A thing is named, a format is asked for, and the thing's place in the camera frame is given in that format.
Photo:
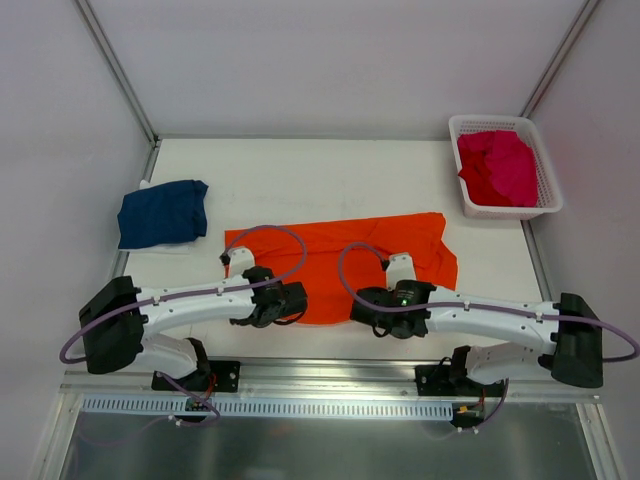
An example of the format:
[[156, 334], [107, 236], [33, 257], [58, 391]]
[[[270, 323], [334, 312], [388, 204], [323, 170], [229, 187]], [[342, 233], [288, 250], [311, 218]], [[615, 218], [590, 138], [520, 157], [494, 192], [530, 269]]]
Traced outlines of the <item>orange t shirt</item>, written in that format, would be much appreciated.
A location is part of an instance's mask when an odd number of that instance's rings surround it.
[[[456, 289], [457, 257], [443, 241], [446, 219], [441, 213], [288, 225], [307, 247], [307, 259], [286, 282], [301, 282], [308, 295], [308, 310], [300, 324], [328, 326], [349, 320], [352, 298], [340, 282], [338, 259], [341, 251], [354, 242], [364, 242], [384, 258], [399, 253], [412, 257], [419, 281]], [[270, 268], [274, 275], [290, 271], [301, 258], [299, 242], [284, 232], [265, 229], [239, 240], [257, 265]], [[351, 250], [344, 261], [344, 274], [355, 289], [384, 287], [386, 277], [380, 260], [363, 249]]]

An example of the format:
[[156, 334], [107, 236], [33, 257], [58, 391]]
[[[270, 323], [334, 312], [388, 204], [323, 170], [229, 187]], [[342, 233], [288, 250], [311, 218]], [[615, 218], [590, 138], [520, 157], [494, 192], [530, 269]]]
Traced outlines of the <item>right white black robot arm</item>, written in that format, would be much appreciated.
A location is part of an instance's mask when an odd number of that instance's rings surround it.
[[400, 280], [391, 289], [358, 290], [350, 318], [371, 327], [379, 338], [456, 333], [493, 339], [492, 346], [454, 350], [447, 381], [459, 395], [537, 368], [572, 387], [597, 389], [604, 384], [602, 329], [577, 294], [564, 293], [558, 302], [516, 304]]

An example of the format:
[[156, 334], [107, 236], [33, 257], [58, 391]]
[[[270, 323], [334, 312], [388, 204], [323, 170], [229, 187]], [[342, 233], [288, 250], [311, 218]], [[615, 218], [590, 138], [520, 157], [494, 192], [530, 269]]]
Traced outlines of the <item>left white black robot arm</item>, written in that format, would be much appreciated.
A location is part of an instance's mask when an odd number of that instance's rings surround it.
[[138, 288], [130, 276], [112, 279], [79, 312], [89, 373], [111, 374], [131, 365], [154, 372], [152, 388], [171, 383], [203, 392], [222, 380], [202, 341], [168, 330], [209, 321], [265, 328], [289, 325], [308, 308], [300, 282], [283, 283], [261, 266], [220, 282], [175, 289]]

